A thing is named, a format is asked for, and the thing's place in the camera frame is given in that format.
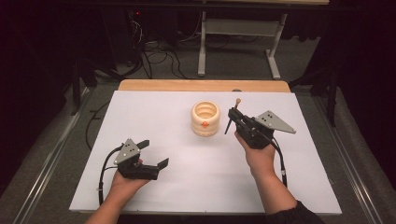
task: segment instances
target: human hand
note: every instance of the human hand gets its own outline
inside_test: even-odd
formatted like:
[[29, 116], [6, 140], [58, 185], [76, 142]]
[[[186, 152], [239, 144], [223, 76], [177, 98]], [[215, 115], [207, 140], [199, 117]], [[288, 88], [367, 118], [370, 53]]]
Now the human hand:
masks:
[[250, 167], [253, 177], [275, 174], [274, 157], [276, 150], [271, 144], [264, 149], [253, 149], [249, 147], [238, 132], [235, 132], [235, 137], [246, 152], [247, 165]]
[[106, 200], [111, 200], [113, 203], [123, 207], [134, 197], [137, 191], [148, 182], [149, 180], [147, 179], [124, 178], [119, 171], [116, 171]]

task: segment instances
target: metal stand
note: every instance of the metal stand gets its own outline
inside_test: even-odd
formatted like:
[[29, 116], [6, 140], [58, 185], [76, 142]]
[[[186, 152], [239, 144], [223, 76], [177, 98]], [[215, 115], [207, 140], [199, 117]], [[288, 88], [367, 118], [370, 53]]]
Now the metal stand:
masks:
[[265, 51], [268, 63], [271, 68], [273, 79], [280, 79], [280, 74], [276, 66], [275, 52], [285, 26], [287, 14], [282, 14], [280, 21], [239, 21], [239, 20], [219, 20], [206, 19], [206, 12], [202, 12], [201, 22], [201, 47], [198, 62], [198, 77], [205, 76], [206, 64], [206, 34], [217, 35], [258, 35], [273, 37], [274, 42], [271, 49]]

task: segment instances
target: metal rail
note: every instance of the metal rail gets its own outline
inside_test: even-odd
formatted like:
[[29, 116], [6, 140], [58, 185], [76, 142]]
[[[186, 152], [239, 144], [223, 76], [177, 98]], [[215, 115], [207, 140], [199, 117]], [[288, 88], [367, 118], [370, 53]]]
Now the metal rail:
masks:
[[56, 168], [56, 165], [58, 164], [60, 158], [64, 153], [64, 143], [66, 142], [67, 137], [69, 136], [73, 127], [77, 123], [81, 109], [84, 107], [85, 104], [87, 104], [92, 93], [88, 91], [88, 88], [85, 88], [84, 92], [81, 95], [82, 95], [82, 104], [81, 107], [79, 108], [79, 111], [77, 111], [77, 113], [71, 117], [66, 128], [64, 129], [64, 132], [59, 137], [58, 142], [56, 143], [54, 149], [49, 153], [48, 157], [44, 161], [43, 167], [35, 181], [35, 184], [33, 185], [32, 189], [29, 192], [29, 195], [27, 196], [25, 202], [23, 203], [20, 212], [17, 214], [17, 216], [13, 221], [14, 224], [28, 223], [30, 216], [35, 211], [35, 207], [38, 201], [40, 200], [41, 195], [44, 192], [44, 189], [50, 182], [50, 178]]
[[344, 166], [344, 170], [346, 171], [346, 175], [349, 179], [349, 182], [355, 191], [356, 197], [358, 198], [361, 209], [363, 210], [364, 214], [367, 217], [367, 220], [371, 224], [382, 224], [382, 219], [378, 214], [375, 205], [371, 199], [370, 193], [367, 190], [366, 186], [364, 185], [363, 181], [361, 180], [361, 176], [359, 175], [358, 171], [356, 170], [352, 159], [350, 159], [349, 154], [347, 153], [347, 149], [344, 146], [339, 133], [337, 132], [336, 128], [334, 128], [330, 122], [327, 120], [326, 117], [326, 106], [323, 101], [319, 97], [314, 97], [315, 105], [318, 107], [320, 111], [320, 115], [326, 121], [327, 127], [332, 135], [332, 139], [337, 147], [338, 155], [342, 160], [342, 165]]

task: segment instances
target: wooden table edge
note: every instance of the wooden table edge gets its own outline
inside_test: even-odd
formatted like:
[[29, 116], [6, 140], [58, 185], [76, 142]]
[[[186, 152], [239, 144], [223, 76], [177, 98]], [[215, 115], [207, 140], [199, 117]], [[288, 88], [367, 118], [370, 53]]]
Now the wooden table edge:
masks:
[[264, 91], [290, 92], [282, 80], [125, 79], [119, 91]]

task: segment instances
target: gray carpet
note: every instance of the gray carpet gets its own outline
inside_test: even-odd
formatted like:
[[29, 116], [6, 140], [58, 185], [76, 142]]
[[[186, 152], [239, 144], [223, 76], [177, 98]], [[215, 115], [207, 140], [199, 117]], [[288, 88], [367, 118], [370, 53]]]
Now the gray carpet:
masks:
[[[208, 42], [208, 45], [213, 48], [207, 51], [206, 76], [204, 79], [271, 79], [268, 64], [262, 52], [262, 44], [267, 44], [268, 41], [261, 39], [260, 41], [247, 42], [245, 38], [242, 39], [244, 41], [235, 40], [224, 48], [217, 49], [216, 47], [223, 44], [221, 40]], [[300, 43], [296, 39], [281, 41], [276, 53], [276, 61], [282, 79], [290, 81], [303, 74], [316, 44], [317, 41]], [[197, 78], [198, 46], [179, 45], [178, 48], [173, 50], [180, 60], [180, 71], [183, 75]], [[162, 62], [165, 54], [158, 52], [158, 50], [156, 52], [156, 54], [148, 57], [152, 63], [159, 62], [151, 65], [153, 78], [177, 78], [171, 70], [172, 58], [168, 56]], [[177, 76], [180, 76], [177, 71], [175, 55], [173, 55], [173, 60], [174, 71]], [[144, 69], [140, 69], [129, 78], [147, 78], [147, 75]], [[92, 146], [106, 113], [106, 107], [97, 114], [96, 117], [100, 119], [94, 119], [87, 131], [87, 126], [92, 118], [92, 111], [99, 109], [106, 103], [111, 98], [112, 92], [118, 87], [118, 83], [114, 80], [102, 78], [98, 80], [98, 87], [89, 90], [86, 94], [87, 103], [81, 108], [78, 121], [64, 143], [63, 154], [60, 156], [53, 173], [50, 174], [44, 192], [37, 203], [34, 204], [31, 214], [28, 214], [29, 218], [26, 223], [83, 223], [88, 218], [89, 215], [87, 214], [70, 212], [68, 207], [90, 155], [86, 138], [89, 145]], [[347, 148], [347, 154], [358, 171], [359, 177], [367, 189], [382, 222], [396, 223], [395, 191], [379, 168], [369, 148], [365, 145], [356, 123], [348, 112], [342, 93], [339, 92], [337, 95], [335, 111], [337, 128], [333, 129], [329, 127], [327, 120], [323, 117], [321, 102], [325, 99], [311, 97], [307, 87], [296, 88], [294, 91], [343, 211], [340, 216], [322, 217], [323, 220], [326, 223], [374, 223], [369, 221], [367, 217], [370, 216], [371, 212], [375, 214], [375, 211], [367, 212], [362, 208], [356, 188], [351, 185], [352, 180], [346, 172], [345, 160], [337, 150], [339, 143], [334, 140], [333, 132], [336, 132], [339, 134], [343, 146]], [[59, 137], [72, 118], [70, 116], [73, 109], [71, 91], [66, 94], [66, 98], [68, 102], [64, 110], [37, 139], [20, 170], [0, 199], [0, 223], [13, 222], [29, 195], [30, 189], [35, 184], [42, 165], [48, 155], [56, 148]], [[120, 222], [128, 222], [131, 219], [133, 223], [242, 223], [247, 221], [262, 223], [262, 217], [171, 216], [127, 216], [122, 217]]]

